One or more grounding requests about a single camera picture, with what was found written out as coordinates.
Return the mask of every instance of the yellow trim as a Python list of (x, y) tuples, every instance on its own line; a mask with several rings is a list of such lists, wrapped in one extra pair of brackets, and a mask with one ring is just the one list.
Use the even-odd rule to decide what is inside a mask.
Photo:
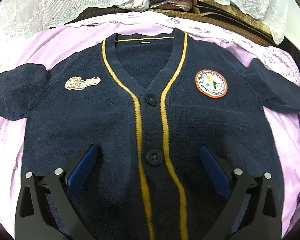
[(163, 129), (163, 155), (164, 155), (164, 159), (165, 159), (165, 163), (168, 168), (168, 171), (179, 190), (181, 240), (189, 239), (188, 238), (188, 228), (187, 228), (186, 193), (185, 193), (185, 189), (183, 188), (183, 185), (181, 184), (180, 180), (178, 179), (176, 172), (174, 171), (173, 165), (172, 165), (170, 157), (169, 157), (169, 126), (168, 126), (165, 102), (166, 102), (166, 96), (167, 96), (167, 93), (168, 93), (170, 87), (175, 82), (175, 80), (177, 79), (177, 77), (181, 71), (183, 62), (186, 57), (186, 50), (187, 50), (187, 34), (185, 33), (185, 40), (184, 40), (181, 60), (179, 62), (176, 72), (174, 73), (171, 80), (168, 82), (167, 86), (163, 90), (162, 95), (161, 95), (161, 100), (160, 100), (160, 112), (161, 112), (162, 129)]
[(160, 37), (160, 38), (140, 38), (140, 39), (127, 39), (127, 40), (118, 40), (120, 41), (144, 41), (144, 40), (163, 40), (163, 39), (174, 39), (174, 37)]
[(142, 153), (142, 126), (141, 126), (141, 108), (140, 108), (140, 102), (138, 98), (124, 85), (122, 82), (118, 79), (116, 74), (113, 72), (112, 68), (110, 67), (108, 60), (106, 58), (106, 40), (102, 43), (102, 57), (103, 61), (106, 65), (106, 68), (108, 69), (109, 73), (111, 74), (112, 78), (118, 83), (120, 87), (122, 87), (124, 90), (126, 90), (133, 99), (134, 104), (134, 110), (136, 114), (136, 138), (137, 138), (137, 150), (138, 150), (138, 168), (139, 168), (139, 176), (140, 176), (140, 184), (141, 184), (141, 193), (142, 193), (142, 199), (143, 199), (143, 205), (145, 207), (145, 213), (146, 213), (146, 220), (148, 225), (148, 231), (149, 231), (149, 238), (150, 240), (154, 240), (154, 229), (151, 222), (151, 216), (152, 216), (152, 208), (151, 208), (151, 201), (150, 201), (150, 191), (149, 186), (146, 180), (146, 174), (142, 166), (141, 162), (141, 153)]

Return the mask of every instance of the school emblem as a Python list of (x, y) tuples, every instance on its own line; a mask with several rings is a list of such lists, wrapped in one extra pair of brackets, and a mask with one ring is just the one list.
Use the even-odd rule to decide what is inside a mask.
[(68, 90), (74, 89), (74, 90), (82, 90), (88, 86), (95, 86), (100, 83), (101, 79), (98, 77), (90, 78), (87, 80), (82, 80), (81, 77), (73, 77), (70, 78), (66, 84), (65, 88)]
[(221, 98), (228, 90), (228, 85), (223, 75), (209, 69), (204, 69), (197, 73), (195, 84), (200, 92), (211, 98)]

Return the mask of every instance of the pink bedsheet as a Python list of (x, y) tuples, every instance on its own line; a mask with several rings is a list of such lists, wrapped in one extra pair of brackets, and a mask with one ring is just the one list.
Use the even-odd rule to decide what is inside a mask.
[[(165, 21), (162, 21), (162, 24), (122, 24), (120, 23), (120, 15), (117, 15), (117, 18), (118, 21), (98, 24), (93, 27), (59, 26), (52, 30), (40, 32), (27, 43), (21, 55), (10, 58), (8, 64), (0, 71), (11, 70), (25, 63), (43, 64), (49, 70), (74, 52), (101, 43), (103, 39), (115, 32), (125, 35), (140, 33), (153, 36), (173, 31), (171, 22), (168, 22), (169, 27), (165, 26), (167, 25)], [(224, 32), (220, 27), (190, 20), (184, 22), (181, 20), (181, 24), (177, 23), (176, 27), (183, 29), (189, 27), (186, 26), (189, 24), (192, 28), (197, 27), (206, 31), (200, 33), (201, 37), (191, 35), (194, 39), (214, 42), (227, 48), (245, 66), (249, 66), (250, 61), (257, 57), (239, 45), (242, 41), (248, 40), (236, 33), (231, 36), (233, 37), (231, 41), (214, 38), (212, 32), (209, 33), (209, 30), (213, 29), (217, 37), (220, 32)], [(256, 47), (256, 54), (259, 57), (262, 53), (267, 59), (267, 68), (276, 71), (278, 66), (282, 64), (282, 68), (291, 72), (285, 74), (300, 86), (300, 74), (288, 53), (278, 48), (263, 48), (251, 41), (249, 42)], [(264, 111), (271, 125), (284, 175), (285, 199), (282, 214), (282, 235), (284, 235), (295, 211), (300, 192), (300, 114), (280, 114), (267, 108), (264, 108)], [(15, 210), (21, 184), (20, 172), (25, 125), (26, 119), (12, 122), (0, 117), (0, 222), (13, 237)]]

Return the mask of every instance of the button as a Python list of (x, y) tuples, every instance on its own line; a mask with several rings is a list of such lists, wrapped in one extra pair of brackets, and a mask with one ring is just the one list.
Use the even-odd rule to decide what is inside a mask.
[(146, 94), (145, 100), (151, 106), (157, 106), (158, 104), (157, 100), (154, 98), (154, 95)]
[(150, 165), (158, 166), (163, 161), (163, 153), (160, 150), (151, 150), (147, 153), (146, 160)]

